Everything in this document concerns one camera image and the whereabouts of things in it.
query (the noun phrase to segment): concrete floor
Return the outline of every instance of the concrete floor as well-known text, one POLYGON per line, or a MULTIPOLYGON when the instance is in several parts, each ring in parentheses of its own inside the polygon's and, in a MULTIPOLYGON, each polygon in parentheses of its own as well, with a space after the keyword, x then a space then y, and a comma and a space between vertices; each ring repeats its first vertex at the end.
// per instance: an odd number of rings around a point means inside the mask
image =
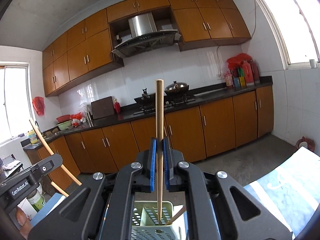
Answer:
MULTIPOLYGON (((195 164, 202 171, 209 173, 225 171, 239 184, 245 186, 272 171, 295 151, 294 146, 271 134, 267 134, 238 149, 209 157, 195 164)), ((80 174, 78 179, 84 181, 88 176, 90 175, 80 174)), ((75 188, 76 185, 72 184, 66 189, 66 192, 70 194, 75 188)), ((152 193, 136 193, 135 195, 135 200, 156 201, 156 198, 156 191, 152 193)), ((164 191, 163 200, 169 200, 173 205, 185 203, 184 193, 182 192, 170 193, 164 191)))

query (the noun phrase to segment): window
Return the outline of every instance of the window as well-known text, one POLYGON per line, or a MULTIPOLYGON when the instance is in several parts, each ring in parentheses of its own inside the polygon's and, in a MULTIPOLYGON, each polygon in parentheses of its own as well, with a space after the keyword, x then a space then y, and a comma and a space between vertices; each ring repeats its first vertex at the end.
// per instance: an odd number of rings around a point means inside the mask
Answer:
POLYGON ((320 4, 317 0, 258 1, 273 23, 288 65, 303 65, 310 59, 319 61, 320 4))
POLYGON ((0 66, 0 143, 31 130, 28 67, 0 66))

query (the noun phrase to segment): ceiling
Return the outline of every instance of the ceiling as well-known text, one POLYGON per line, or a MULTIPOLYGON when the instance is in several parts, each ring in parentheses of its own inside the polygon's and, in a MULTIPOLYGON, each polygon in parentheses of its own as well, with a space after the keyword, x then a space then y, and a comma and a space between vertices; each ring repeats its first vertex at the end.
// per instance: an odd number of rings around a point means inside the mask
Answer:
POLYGON ((42 51, 71 26, 121 0, 12 0, 0 20, 0 45, 42 51))

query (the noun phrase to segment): black countertop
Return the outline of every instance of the black countertop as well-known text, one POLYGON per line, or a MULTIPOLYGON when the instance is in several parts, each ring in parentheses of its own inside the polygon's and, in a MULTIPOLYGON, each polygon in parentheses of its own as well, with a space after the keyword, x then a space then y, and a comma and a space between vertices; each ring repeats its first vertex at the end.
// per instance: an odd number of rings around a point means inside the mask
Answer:
MULTIPOLYGON (((260 78, 261 78, 260 84, 246 87, 246 88, 239 88, 239 89, 225 88, 225 87, 220 88, 221 84, 218 84, 218 85, 213 85, 213 86, 209 86, 209 87, 205 87, 205 88, 191 90, 194 92, 193 94, 196 95, 195 101, 192 101, 192 102, 189 102, 186 104, 181 104, 178 106, 169 107, 164 110, 164 113, 170 113, 170 112, 179 111, 179 110, 194 107, 194 106, 199 106, 199 105, 210 103, 210 102, 217 101, 220 99, 229 98, 232 96, 236 96, 239 94, 250 92, 250 91, 253 91, 257 88, 265 87, 265 86, 269 86, 269 85, 273 84, 272 77, 260 77, 260 78)), ((79 125, 76 128, 71 128, 71 129, 66 130, 64 133, 62 133, 58 136, 51 137, 50 139, 47 140, 47 143, 50 143, 63 135, 68 135, 68 134, 87 131, 87 130, 93 130, 93 129, 97 129, 97 128, 102 128, 102 127, 115 125, 115 124, 119 124, 119 123, 123 123, 123 122, 130 122, 130 121, 143 119, 143 118, 147 118, 147 117, 151 117, 151 116, 156 115, 155 113, 134 114, 135 112, 138 112, 139 110, 140 109, 137 106, 132 109, 124 110, 120 114, 114 114, 114 115, 110 115, 110 116, 107 116, 104 118, 93 120, 92 125, 90 125, 89 122, 83 123, 82 125, 79 125)), ((23 148, 23 150, 25 150, 25 151, 26 150, 37 150, 41 147, 42 147, 42 143, 29 144, 29 145, 25 146, 23 148)))

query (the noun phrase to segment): range hood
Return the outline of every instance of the range hood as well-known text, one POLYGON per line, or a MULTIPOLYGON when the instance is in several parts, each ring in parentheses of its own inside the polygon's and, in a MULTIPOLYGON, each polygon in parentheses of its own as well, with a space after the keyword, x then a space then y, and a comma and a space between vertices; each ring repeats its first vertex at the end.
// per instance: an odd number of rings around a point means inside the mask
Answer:
POLYGON ((180 39, 178 30, 159 30, 151 13, 135 16, 129 19, 132 39, 115 46, 112 53, 117 56, 131 57, 145 51, 173 45, 180 39))

